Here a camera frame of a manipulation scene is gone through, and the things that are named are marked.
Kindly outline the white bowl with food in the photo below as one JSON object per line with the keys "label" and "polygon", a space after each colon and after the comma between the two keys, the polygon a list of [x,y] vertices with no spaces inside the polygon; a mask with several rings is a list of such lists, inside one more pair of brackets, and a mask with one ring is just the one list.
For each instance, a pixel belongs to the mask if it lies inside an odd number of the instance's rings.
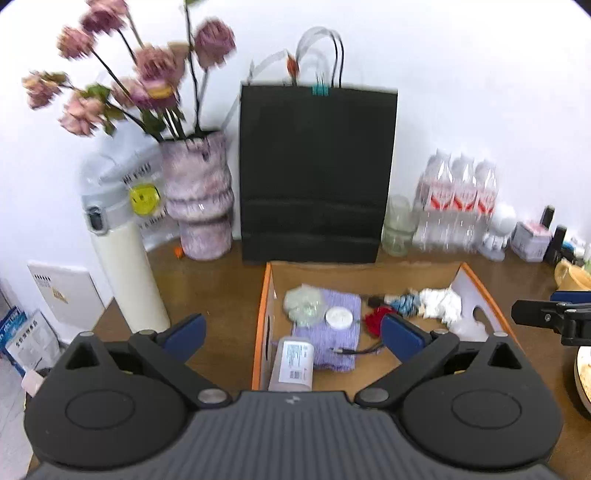
{"label": "white bowl with food", "polygon": [[574,362],[574,379],[577,392],[585,409],[591,413],[591,347],[577,350]]}

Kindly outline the small purple white box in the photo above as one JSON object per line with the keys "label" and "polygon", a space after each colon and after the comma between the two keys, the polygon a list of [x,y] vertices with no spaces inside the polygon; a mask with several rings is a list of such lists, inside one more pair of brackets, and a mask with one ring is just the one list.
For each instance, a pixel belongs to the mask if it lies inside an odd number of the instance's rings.
{"label": "small purple white box", "polygon": [[535,222],[518,222],[510,239],[512,251],[522,260],[539,263],[552,239],[552,234],[543,225]]}

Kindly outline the cream thermos bottle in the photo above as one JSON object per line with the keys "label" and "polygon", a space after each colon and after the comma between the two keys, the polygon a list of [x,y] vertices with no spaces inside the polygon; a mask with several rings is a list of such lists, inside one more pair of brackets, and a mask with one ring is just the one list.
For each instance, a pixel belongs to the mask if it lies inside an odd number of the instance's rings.
{"label": "cream thermos bottle", "polygon": [[81,197],[91,241],[131,332],[162,332],[170,320],[126,193]]}

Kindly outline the water bottle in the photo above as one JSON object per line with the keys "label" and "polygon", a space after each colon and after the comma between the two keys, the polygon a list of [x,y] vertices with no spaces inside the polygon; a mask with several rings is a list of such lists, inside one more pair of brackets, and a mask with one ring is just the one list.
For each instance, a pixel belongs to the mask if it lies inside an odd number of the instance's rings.
{"label": "water bottle", "polygon": [[450,160],[449,154],[437,150],[429,158],[417,186],[414,207],[419,220],[414,244],[423,251],[436,248],[442,242],[442,224],[453,197]]}
{"label": "water bottle", "polygon": [[478,187],[475,242],[479,245],[487,231],[497,200],[499,188],[496,166],[489,161],[479,163],[475,170],[475,179]]}
{"label": "water bottle", "polygon": [[456,217],[451,240],[455,248],[467,250],[471,240],[473,213],[478,196],[474,160],[460,155],[452,164],[452,176],[454,180],[452,206]]}

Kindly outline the dried pink flowers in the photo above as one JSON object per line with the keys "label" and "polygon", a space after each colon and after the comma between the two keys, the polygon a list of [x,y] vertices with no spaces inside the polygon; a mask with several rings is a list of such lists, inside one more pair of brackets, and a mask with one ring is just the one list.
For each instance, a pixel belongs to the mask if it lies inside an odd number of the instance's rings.
{"label": "dried pink flowers", "polygon": [[221,20],[210,18],[193,28],[189,7],[183,3],[187,39],[165,47],[144,43],[125,1],[89,1],[88,9],[75,28],[62,29],[57,48],[62,58],[93,57],[106,62],[96,52],[99,35],[124,35],[129,28],[137,42],[133,49],[124,41],[135,75],[121,77],[110,67],[110,87],[94,83],[75,87],[64,72],[33,71],[22,79],[28,105],[47,107],[63,91],[71,92],[59,119],[62,128],[79,137],[90,137],[97,129],[112,136],[116,124],[131,121],[158,143],[177,140],[204,140],[214,135],[200,125],[200,107],[211,69],[221,67],[235,53],[235,33]]}

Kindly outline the blue knitted item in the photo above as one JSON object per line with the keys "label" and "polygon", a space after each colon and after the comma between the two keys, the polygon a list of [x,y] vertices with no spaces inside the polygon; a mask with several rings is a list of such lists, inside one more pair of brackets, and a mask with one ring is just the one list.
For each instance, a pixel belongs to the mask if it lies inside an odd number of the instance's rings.
{"label": "blue knitted item", "polygon": [[402,295],[387,295],[384,297],[384,302],[401,317],[419,316],[424,310],[420,294],[415,290],[409,290]]}

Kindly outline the yellow mug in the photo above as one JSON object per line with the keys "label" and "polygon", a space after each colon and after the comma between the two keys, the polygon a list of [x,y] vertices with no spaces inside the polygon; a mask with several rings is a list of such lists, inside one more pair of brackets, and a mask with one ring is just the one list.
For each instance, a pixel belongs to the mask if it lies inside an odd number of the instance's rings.
{"label": "yellow mug", "polygon": [[583,268],[562,259],[555,267],[554,279],[558,291],[590,291],[591,275]]}

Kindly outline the black paper shopping bag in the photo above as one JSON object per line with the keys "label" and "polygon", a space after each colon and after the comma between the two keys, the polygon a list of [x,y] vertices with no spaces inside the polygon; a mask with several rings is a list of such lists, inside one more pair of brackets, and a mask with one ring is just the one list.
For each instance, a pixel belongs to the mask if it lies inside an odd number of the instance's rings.
{"label": "black paper shopping bag", "polygon": [[240,92],[242,259],[372,263],[386,214],[398,94],[342,85],[345,48],[324,27],[287,59],[290,85]]}

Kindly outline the middle water bottle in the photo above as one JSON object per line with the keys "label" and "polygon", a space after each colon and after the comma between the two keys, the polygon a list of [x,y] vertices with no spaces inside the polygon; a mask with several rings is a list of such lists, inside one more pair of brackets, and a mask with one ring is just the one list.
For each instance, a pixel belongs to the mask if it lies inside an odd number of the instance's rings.
{"label": "middle water bottle", "polygon": [[455,248],[467,250],[471,240],[473,213],[478,196],[474,160],[460,155],[452,164],[452,176],[454,180],[452,206],[456,217],[451,240]]}

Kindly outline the white plastic smiley bag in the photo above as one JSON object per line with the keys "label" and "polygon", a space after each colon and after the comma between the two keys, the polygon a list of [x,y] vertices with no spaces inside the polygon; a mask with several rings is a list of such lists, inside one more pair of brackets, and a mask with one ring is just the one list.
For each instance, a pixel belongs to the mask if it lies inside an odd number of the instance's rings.
{"label": "white plastic smiley bag", "polygon": [[177,222],[166,213],[162,155],[158,144],[132,126],[119,128],[98,141],[98,149],[79,168],[79,193],[85,206],[91,197],[112,191],[125,195],[131,205],[146,251],[179,235]]}

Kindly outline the pale green round puff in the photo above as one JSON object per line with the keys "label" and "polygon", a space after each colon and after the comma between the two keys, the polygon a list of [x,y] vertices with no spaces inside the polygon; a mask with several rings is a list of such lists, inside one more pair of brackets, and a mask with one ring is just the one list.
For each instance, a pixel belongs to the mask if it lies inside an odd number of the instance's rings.
{"label": "pale green round puff", "polygon": [[321,322],[325,306],[322,290],[305,284],[288,290],[283,299],[284,312],[297,326],[310,327]]}

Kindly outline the red fabric item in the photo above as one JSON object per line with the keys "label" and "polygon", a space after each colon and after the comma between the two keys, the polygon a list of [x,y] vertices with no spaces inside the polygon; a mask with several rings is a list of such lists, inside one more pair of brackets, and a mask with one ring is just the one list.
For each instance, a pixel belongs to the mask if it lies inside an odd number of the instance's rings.
{"label": "red fabric item", "polygon": [[398,314],[398,311],[388,305],[377,307],[372,312],[367,313],[363,318],[363,324],[370,336],[374,338],[381,337],[382,322],[384,318],[390,314]]}

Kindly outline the right water bottle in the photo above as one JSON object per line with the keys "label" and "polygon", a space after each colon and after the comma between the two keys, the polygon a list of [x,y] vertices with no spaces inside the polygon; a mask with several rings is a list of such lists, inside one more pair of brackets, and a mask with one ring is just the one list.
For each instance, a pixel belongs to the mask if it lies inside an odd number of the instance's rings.
{"label": "right water bottle", "polygon": [[489,161],[479,163],[475,170],[475,179],[478,187],[475,242],[479,245],[487,231],[497,200],[499,188],[496,166]]}

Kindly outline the white round jar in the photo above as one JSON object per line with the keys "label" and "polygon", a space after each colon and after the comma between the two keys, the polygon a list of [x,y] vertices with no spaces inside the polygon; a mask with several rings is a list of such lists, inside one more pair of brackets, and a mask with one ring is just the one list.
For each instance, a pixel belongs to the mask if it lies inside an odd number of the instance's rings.
{"label": "white round jar", "polygon": [[346,330],[353,325],[353,313],[345,307],[335,306],[325,312],[325,322],[334,330]]}

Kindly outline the clear labelled bottle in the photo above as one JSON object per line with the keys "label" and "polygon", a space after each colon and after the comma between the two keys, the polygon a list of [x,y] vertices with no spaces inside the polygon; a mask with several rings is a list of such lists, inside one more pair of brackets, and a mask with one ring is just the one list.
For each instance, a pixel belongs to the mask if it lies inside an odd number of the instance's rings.
{"label": "clear labelled bottle", "polygon": [[314,345],[303,338],[283,337],[276,349],[269,390],[310,392],[314,377]]}

